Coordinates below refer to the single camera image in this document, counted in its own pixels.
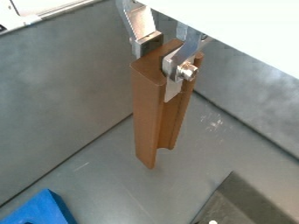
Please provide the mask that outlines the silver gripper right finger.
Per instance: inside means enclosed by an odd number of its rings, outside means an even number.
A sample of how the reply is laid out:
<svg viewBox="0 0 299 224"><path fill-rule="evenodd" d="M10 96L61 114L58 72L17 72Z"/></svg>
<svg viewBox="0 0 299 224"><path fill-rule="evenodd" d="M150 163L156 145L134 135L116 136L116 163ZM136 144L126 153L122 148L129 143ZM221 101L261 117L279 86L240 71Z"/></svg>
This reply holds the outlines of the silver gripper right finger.
<svg viewBox="0 0 299 224"><path fill-rule="evenodd" d="M199 71L199 67L193 65L195 54L212 41L212 37L182 23L177 23L176 38L182 41L181 46L162 57L165 102L181 92L182 82L195 79Z"/></svg>

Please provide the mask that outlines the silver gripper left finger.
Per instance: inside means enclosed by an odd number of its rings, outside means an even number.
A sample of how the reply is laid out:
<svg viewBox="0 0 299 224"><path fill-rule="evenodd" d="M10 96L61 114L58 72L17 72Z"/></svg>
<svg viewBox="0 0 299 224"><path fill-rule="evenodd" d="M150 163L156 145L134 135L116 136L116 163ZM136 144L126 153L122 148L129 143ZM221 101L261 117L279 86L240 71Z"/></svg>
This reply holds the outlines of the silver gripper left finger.
<svg viewBox="0 0 299 224"><path fill-rule="evenodd" d="M150 8L136 0L116 0L116 8L129 35L133 55L140 58L162 45Z"/></svg>

